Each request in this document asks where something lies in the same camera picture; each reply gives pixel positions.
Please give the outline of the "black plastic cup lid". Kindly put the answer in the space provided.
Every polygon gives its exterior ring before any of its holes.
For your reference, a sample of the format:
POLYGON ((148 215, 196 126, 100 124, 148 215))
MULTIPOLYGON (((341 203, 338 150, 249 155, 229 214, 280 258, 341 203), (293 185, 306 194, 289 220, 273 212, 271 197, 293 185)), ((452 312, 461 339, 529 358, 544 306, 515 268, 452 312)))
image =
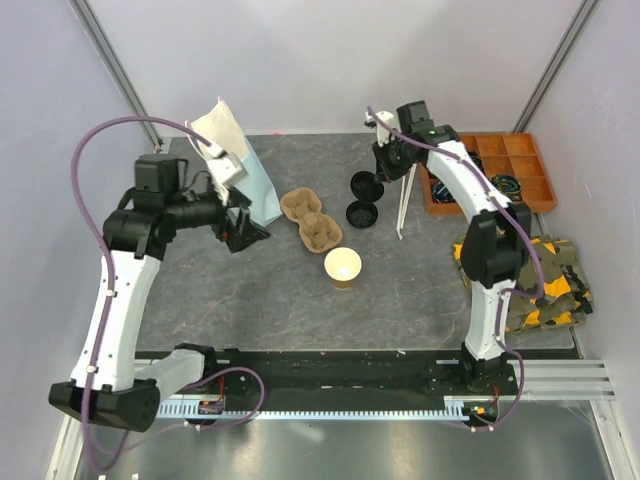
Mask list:
POLYGON ((384 185, 376 181, 372 172, 356 172, 350 180, 350 188, 357 200, 375 203, 384 195, 384 185))

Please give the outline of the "white and blue paper bag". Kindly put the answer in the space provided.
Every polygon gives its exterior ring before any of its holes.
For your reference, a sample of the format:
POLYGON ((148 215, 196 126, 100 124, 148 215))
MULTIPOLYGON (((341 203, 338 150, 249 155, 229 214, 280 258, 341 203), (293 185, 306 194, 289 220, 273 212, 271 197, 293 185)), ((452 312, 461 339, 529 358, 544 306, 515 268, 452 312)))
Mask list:
POLYGON ((198 134, 188 136, 194 151, 205 161, 213 183, 222 188, 223 200, 230 204, 231 188, 249 201, 252 220, 267 227, 282 212, 275 187, 233 112, 222 97, 212 110, 185 127, 198 134))

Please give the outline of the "brown paper coffee cup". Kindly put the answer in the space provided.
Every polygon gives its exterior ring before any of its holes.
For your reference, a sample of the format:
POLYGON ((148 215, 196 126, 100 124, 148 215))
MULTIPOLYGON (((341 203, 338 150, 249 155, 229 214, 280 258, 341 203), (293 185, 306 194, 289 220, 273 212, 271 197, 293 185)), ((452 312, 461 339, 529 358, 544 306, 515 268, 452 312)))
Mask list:
POLYGON ((353 249, 332 249, 324 259, 324 269, 331 283, 338 289, 350 288, 362 271, 362 259, 353 249))

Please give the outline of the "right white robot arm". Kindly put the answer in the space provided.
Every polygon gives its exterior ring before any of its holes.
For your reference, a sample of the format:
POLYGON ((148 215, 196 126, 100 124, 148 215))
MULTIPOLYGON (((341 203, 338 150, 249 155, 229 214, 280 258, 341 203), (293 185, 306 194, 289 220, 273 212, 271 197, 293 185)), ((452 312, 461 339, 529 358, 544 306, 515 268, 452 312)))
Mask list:
POLYGON ((424 102, 391 113, 365 113, 376 131, 376 179, 391 182, 423 165, 453 197, 468 222, 460 253, 471 284, 469 330, 458 365, 445 367, 449 380, 467 392, 490 390, 509 375, 504 341, 507 310, 518 276, 535 250, 531 211, 501 193, 474 163, 458 133, 437 126, 424 102))

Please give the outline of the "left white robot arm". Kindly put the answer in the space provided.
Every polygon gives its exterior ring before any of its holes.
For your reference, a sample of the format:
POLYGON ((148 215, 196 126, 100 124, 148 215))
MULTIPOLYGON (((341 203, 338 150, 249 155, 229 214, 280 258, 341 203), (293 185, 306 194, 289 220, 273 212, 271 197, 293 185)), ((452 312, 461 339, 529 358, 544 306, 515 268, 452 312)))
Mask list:
POLYGON ((250 201, 235 184, 246 170, 236 156, 205 159, 207 189, 180 187, 180 159, 148 154, 135 163, 132 208, 119 206, 98 234, 101 281, 89 332, 69 380, 50 387, 49 402, 72 418, 125 431, 144 432, 160 404, 193 388, 208 393, 219 382, 216 352, 182 343, 164 359, 134 367, 146 300, 168 245, 181 229, 208 226, 231 252, 240 252, 268 232, 252 221, 250 201))

